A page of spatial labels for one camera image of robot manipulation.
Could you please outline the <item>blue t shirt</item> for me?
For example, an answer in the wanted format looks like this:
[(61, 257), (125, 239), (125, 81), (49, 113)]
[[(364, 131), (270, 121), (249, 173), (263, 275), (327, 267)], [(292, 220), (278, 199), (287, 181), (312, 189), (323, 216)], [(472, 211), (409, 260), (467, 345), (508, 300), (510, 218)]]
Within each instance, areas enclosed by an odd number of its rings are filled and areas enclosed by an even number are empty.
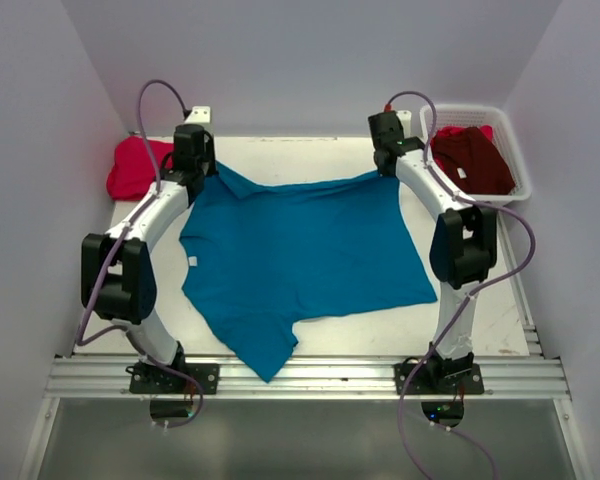
[(270, 381), (301, 320), (433, 303), (399, 183), (374, 172), (265, 186), (226, 166), (207, 178), (180, 242), (182, 290), (216, 338)]

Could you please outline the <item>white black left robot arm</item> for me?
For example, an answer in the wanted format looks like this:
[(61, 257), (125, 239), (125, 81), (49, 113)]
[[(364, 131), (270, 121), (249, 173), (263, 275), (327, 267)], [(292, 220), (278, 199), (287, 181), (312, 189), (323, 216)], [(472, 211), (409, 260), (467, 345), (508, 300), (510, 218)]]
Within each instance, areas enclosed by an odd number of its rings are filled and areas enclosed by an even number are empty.
[(160, 319), (151, 252), (174, 220), (217, 173), (213, 135), (202, 125), (176, 127), (172, 165), (158, 176), (140, 203), (103, 234), (81, 245), (81, 301), (85, 308), (75, 344), (86, 346), (111, 331), (125, 335), (140, 362), (184, 374), (181, 344)]

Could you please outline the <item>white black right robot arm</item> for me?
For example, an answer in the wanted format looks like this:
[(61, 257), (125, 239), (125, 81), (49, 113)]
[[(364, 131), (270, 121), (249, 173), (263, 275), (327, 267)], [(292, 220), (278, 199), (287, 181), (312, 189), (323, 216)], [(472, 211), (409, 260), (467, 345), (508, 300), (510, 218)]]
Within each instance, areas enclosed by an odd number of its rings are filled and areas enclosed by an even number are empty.
[(460, 202), (423, 142), (405, 136), (396, 112), (371, 115), (368, 125), (378, 173), (406, 185), (435, 221), (429, 263), (440, 283), (438, 324), (423, 360), (394, 366), (397, 387), (411, 395), (450, 395), (462, 385), (482, 393), (472, 341), (474, 289), (497, 261), (496, 213)]

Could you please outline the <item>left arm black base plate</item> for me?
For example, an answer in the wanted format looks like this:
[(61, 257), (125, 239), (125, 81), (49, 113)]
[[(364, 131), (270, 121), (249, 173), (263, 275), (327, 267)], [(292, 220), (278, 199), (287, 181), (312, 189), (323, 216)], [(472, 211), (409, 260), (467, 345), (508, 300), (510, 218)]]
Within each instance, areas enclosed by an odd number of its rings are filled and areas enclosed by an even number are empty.
[(125, 372), (130, 375), (129, 391), (140, 395), (185, 394), (202, 390), (203, 394), (215, 395), (220, 378), (220, 367), (213, 363), (187, 364), (184, 375), (199, 384), (191, 386), (181, 375), (167, 373), (155, 365), (137, 362), (127, 366)]

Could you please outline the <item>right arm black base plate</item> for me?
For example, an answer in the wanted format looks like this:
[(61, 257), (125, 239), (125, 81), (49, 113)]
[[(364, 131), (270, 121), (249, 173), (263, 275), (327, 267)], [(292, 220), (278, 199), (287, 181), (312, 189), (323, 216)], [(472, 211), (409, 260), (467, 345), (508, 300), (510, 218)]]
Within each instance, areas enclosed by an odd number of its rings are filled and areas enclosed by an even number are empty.
[(481, 395), (485, 393), (481, 370), (471, 356), (458, 360), (427, 360), (409, 382), (407, 395)]

